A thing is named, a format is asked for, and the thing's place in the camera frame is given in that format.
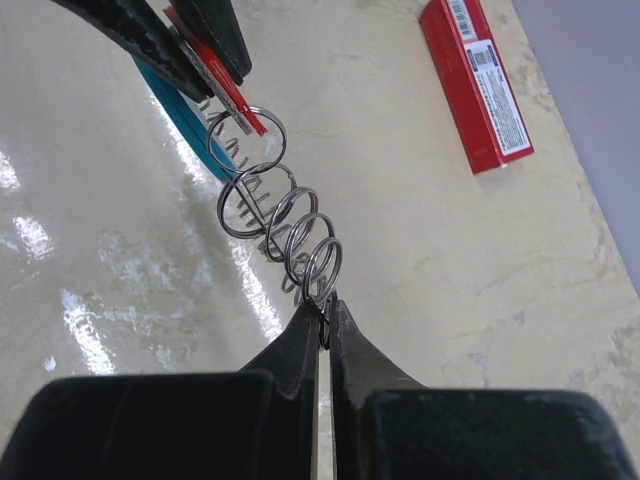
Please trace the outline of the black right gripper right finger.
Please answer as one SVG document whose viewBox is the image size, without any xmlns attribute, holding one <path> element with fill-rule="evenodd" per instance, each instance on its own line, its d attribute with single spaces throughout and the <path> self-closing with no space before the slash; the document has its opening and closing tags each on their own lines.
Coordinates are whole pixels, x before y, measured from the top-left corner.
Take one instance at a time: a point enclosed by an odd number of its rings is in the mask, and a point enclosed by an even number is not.
<svg viewBox="0 0 640 480">
<path fill-rule="evenodd" d="M 338 479 L 632 479 L 616 426 L 568 390 L 429 388 L 330 309 Z"/>
</svg>

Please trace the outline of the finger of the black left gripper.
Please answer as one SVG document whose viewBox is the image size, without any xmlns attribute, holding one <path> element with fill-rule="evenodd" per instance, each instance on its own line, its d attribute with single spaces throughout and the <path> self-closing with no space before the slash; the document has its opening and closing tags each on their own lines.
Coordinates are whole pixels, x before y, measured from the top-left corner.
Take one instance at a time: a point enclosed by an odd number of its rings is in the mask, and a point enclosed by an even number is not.
<svg viewBox="0 0 640 480">
<path fill-rule="evenodd" d="M 187 27 L 220 59 L 236 85 L 252 62 L 231 0 L 171 0 Z"/>
<path fill-rule="evenodd" d="M 171 86 L 200 103 L 210 87 L 144 0 L 55 0 L 141 61 Z"/>
</svg>

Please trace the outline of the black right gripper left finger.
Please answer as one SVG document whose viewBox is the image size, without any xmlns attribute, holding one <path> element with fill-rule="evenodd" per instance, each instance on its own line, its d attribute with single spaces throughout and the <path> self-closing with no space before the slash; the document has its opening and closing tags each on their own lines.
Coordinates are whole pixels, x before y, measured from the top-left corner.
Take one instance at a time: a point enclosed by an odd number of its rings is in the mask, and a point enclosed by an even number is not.
<svg viewBox="0 0 640 480">
<path fill-rule="evenodd" d="M 235 372 L 68 377 L 29 402 L 13 479 L 312 479 L 320 312 Z"/>
</svg>

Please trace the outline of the red key tag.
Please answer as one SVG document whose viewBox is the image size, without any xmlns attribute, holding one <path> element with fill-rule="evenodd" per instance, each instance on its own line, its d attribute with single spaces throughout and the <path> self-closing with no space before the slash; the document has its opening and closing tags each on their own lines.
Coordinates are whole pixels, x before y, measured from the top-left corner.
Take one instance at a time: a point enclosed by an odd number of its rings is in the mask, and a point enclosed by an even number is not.
<svg viewBox="0 0 640 480">
<path fill-rule="evenodd" d="M 267 134 L 267 128 L 251 110 L 216 53 L 195 35 L 181 19 L 174 6 L 167 6 L 163 11 L 171 22 L 169 30 L 179 48 L 241 130 L 246 135 L 257 133 L 262 137 Z"/>
</svg>

